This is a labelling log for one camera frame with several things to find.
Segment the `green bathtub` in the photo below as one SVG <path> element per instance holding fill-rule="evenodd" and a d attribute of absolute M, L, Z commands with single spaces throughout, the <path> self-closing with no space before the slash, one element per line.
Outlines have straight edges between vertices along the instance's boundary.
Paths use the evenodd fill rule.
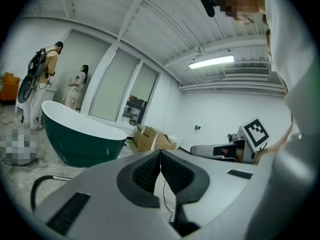
<path fill-rule="evenodd" d="M 53 149 L 73 167 L 91 167 L 115 160 L 127 138 L 118 128 L 97 122 L 55 101 L 42 103 L 42 117 Z"/>

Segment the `bag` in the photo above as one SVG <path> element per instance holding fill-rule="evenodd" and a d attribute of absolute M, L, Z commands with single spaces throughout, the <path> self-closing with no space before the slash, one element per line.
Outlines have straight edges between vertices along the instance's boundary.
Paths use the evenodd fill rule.
<path fill-rule="evenodd" d="M 28 65 L 28 75 L 36 78 L 42 74 L 45 67 L 46 56 L 45 48 L 41 48 L 40 51 L 35 53 L 35 56 L 33 56 Z"/>
<path fill-rule="evenodd" d="M 47 70 L 45 68 L 47 54 L 53 51 L 55 50 L 52 49 L 46 52 L 46 48 L 41 48 L 40 51 L 37 51 L 30 60 L 28 64 L 28 73 L 19 87 L 17 95 L 19 103 L 25 103 L 29 98 L 32 89 L 36 88 L 38 78 L 41 76 L 44 70 Z"/>

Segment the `window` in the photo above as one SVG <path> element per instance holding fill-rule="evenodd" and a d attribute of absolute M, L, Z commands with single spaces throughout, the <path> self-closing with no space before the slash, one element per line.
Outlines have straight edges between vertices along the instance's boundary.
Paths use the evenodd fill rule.
<path fill-rule="evenodd" d="M 89 114 L 116 121 L 126 87 L 139 60 L 118 49 L 98 86 Z"/>
<path fill-rule="evenodd" d="M 77 101 L 77 109 L 80 109 L 91 77 L 95 73 L 99 62 L 109 49 L 110 45 L 75 31 L 72 31 L 63 43 L 63 56 L 59 56 L 55 71 L 56 74 L 51 79 L 53 85 L 56 85 L 57 87 L 53 100 L 55 102 L 64 103 L 63 100 L 70 91 L 68 80 L 70 78 L 75 80 L 80 72 L 80 68 L 83 65 L 88 65 L 88 78 Z"/>
<path fill-rule="evenodd" d="M 122 122 L 134 126 L 141 123 L 156 79 L 157 73 L 142 65 L 127 99 Z"/>

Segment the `yellow shirt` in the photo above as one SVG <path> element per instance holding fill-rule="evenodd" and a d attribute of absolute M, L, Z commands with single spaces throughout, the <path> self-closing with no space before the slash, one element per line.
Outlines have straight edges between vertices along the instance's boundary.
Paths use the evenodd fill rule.
<path fill-rule="evenodd" d="M 45 51 L 48 52 L 54 49 L 55 49 L 54 46 L 49 46 L 45 48 Z M 49 74 L 53 74 L 56 69 L 57 61 L 58 61 L 58 53 L 55 50 L 46 54 L 45 62 L 44 62 L 44 70 L 39 77 L 39 83 L 46 84 L 48 82 L 48 79 L 46 78 L 46 68 L 48 68 Z"/>

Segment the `air vent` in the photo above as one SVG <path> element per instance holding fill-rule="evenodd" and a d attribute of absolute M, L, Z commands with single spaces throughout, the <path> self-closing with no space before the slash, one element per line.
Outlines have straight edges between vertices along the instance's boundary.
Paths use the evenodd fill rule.
<path fill-rule="evenodd" d="M 230 68 L 224 70 L 226 77 L 267 77 L 268 68 Z"/>
<path fill-rule="evenodd" d="M 54 231 L 61 235 L 66 235 L 80 212 L 85 207 L 90 196 L 87 194 L 76 193 L 68 202 L 55 214 L 47 223 Z"/>

